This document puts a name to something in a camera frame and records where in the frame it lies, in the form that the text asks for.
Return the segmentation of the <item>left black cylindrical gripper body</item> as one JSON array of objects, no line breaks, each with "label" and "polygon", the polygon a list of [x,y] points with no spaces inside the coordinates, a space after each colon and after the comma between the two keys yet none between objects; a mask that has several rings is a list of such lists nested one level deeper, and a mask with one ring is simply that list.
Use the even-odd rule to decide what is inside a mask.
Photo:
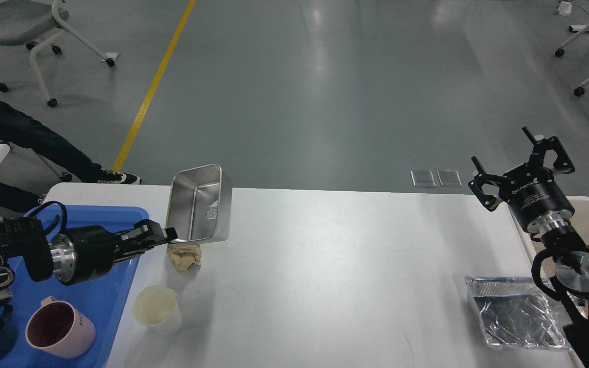
[{"label": "left black cylindrical gripper body", "polygon": [[108,274],[115,263],[121,235],[98,224],[68,228],[49,242],[53,273],[65,286]]}]

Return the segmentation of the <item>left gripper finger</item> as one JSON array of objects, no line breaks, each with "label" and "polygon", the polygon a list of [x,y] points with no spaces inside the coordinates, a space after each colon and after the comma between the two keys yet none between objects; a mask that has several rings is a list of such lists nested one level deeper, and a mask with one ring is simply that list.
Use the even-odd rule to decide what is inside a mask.
[{"label": "left gripper finger", "polygon": [[173,227],[164,228],[165,240],[163,241],[136,241],[126,240],[119,242],[115,246],[113,252],[113,263],[119,264],[121,262],[142,256],[146,251],[154,249],[157,245],[168,244],[171,240],[177,238],[177,231]]},{"label": "left gripper finger", "polygon": [[117,232],[116,236],[119,236],[122,241],[163,241],[165,230],[156,221],[143,219],[134,224],[133,229]]}]

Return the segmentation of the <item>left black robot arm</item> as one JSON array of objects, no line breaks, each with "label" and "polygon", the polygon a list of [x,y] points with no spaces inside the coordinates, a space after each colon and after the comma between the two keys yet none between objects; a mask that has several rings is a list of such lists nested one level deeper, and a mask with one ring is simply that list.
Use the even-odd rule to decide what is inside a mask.
[{"label": "left black robot arm", "polygon": [[0,307],[12,300],[15,280],[9,259],[21,257],[35,282],[58,278],[66,286],[106,275],[114,265],[177,239],[177,231],[142,219],[132,229],[110,233],[98,224],[67,227],[67,207],[43,203],[27,215],[0,217]]}]

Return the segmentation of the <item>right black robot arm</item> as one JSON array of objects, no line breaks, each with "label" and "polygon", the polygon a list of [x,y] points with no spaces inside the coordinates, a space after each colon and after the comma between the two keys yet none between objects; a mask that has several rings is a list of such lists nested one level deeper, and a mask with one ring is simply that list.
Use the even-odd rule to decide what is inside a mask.
[{"label": "right black robot arm", "polygon": [[570,323],[563,332],[584,367],[589,367],[589,316],[574,303],[589,303],[589,245],[571,224],[575,214],[555,177],[570,174],[575,166],[556,136],[533,135],[522,128],[532,144],[525,163],[502,175],[488,174],[477,157],[468,187],[488,211],[506,203],[524,233],[538,240],[543,250],[531,261],[531,277],[546,296],[566,309]]}]

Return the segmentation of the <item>right black cylindrical gripper body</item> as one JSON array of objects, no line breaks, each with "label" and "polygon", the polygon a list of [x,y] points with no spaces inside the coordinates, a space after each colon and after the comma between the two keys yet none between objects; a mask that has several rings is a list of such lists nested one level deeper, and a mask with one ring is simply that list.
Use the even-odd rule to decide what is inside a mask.
[{"label": "right black cylindrical gripper body", "polygon": [[525,164],[506,172],[504,177],[503,201],[525,232],[538,233],[538,219],[547,214],[557,213],[563,220],[575,214],[549,168]]}]

